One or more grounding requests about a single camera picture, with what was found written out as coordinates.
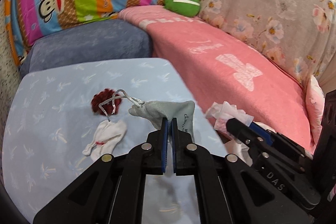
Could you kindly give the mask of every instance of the white tissue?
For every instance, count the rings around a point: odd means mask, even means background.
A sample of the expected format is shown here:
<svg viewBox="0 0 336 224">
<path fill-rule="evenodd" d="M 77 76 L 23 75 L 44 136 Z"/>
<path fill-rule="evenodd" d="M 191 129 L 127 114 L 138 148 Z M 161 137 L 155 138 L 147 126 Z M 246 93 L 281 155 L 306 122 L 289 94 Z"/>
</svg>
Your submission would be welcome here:
<svg viewBox="0 0 336 224">
<path fill-rule="evenodd" d="M 216 119 L 214 129 L 223 133 L 226 138 L 233 139 L 233 136 L 226 130 L 226 122 L 229 119 L 236 118 L 246 126 L 250 126 L 253 116 L 246 114 L 242 109 L 237 109 L 236 105 L 230 105 L 228 102 L 218 104 L 214 102 L 205 113 L 206 118 L 214 117 Z"/>
</svg>

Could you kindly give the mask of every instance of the white drawstring cord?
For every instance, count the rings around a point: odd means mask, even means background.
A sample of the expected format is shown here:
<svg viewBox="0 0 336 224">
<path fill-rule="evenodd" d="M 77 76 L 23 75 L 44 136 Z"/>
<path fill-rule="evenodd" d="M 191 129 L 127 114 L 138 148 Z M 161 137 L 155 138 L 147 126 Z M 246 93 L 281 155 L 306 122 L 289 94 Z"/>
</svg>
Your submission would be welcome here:
<svg viewBox="0 0 336 224">
<path fill-rule="evenodd" d="M 116 96 L 116 97 L 115 97 L 115 95 L 116 95 L 118 92 L 122 92 L 124 95 Z M 145 103 L 145 101 L 142 101 L 142 100 L 137 99 L 137 98 L 135 98 L 135 97 L 130 97 L 130 96 L 126 93 L 126 91 L 124 91 L 124 90 L 117 90 L 115 93 L 113 93 L 113 95 L 112 95 L 112 97 L 111 97 L 110 99 L 107 99 L 106 101 L 103 101 L 102 103 L 100 103 L 100 104 L 98 105 L 99 108 L 102 110 L 102 112 L 104 112 L 104 114 L 106 115 L 107 120 L 109 120 L 109 122 L 111 121 L 111 120 L 110 120 L 110 117 L 109 117 L 109 115 L 107 114 L 107 112 L 105 111 L 105 109 L 102 107 L 102 105 L 105 105 L 105 104 L 107 104 L 107 103 L 109 103 L 109 102 L 112 101 L 112 106 L 113 106 L 112 114 L 114 114 L 115 111 L 116 111 L 116 105 L 114 104 L 114 100 L 115 100 L 115 99 L 119 99 L 119 98 L 127 98 L 128 100 L 130 100 L 130 101 L 131 101 L 134 105 L 136 105 L 137 107 L 141 107 L 141 105 Z"/>
</svg>

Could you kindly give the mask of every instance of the red yarn pompom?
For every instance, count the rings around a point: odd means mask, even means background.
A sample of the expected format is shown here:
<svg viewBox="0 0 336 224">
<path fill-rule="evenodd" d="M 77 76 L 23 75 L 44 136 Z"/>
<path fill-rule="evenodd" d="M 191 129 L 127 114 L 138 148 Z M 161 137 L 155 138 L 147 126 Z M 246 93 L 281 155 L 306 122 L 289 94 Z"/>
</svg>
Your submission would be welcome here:
<svg viewBox="0 0 336 224">
<path fill-rule="evenodd" d="M 91 101 L 93 112 L 95 113 L 98 112 L 101 115 L 105 115 L 104 112 L 99 108 L 99 104 L 106 101 L 107 99 L 112 98 L 112 95 L 114 92 L 115 92 L 114 90 L 104 89 L 102 92 L 96 94 Z M 119 108 L 120 103 L 121 103 L 121 98 L 114 100 L 114 104 L 115 104 L 114 114 L 118 114 L 118 108 Z M 103 109 L 105 109 L 108 115 L 112 114 L 112 111 L 113 111 L 112 101 L 109 102 L 108 104 L 102 105 L 102 107 Z"/>
</svg>

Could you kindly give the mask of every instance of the pink pillow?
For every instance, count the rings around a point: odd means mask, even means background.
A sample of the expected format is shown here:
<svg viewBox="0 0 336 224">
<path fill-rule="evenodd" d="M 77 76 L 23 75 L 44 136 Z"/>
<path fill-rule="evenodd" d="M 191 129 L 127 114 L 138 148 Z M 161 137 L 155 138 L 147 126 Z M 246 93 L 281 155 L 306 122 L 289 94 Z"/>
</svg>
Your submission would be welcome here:
<svg viewBox="0 0 336 224">
<path fill-rule="evenodd" d="M 315 149 L 319 141 L 322 126 L 322 116 L 324 110 L 324 94 L 316 78 L 312 75 L 308 82 L 306 93 L 306 108 L 310 123 L 310 132 L 312 134 Z"/>
</svg>

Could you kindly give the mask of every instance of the green pillow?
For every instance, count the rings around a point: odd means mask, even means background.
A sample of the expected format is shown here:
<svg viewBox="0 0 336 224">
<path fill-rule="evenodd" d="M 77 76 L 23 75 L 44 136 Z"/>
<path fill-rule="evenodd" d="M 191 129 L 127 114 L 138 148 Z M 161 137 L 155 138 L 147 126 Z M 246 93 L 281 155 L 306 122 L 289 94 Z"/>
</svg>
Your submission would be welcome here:
<svg viewBox="0 0 336 224">
<path fill-rule="evenodd" d="M 201 5 L 199 0 L 165 0 L 165 8 L 186 17 L 194 17 Z"/>
</svg>

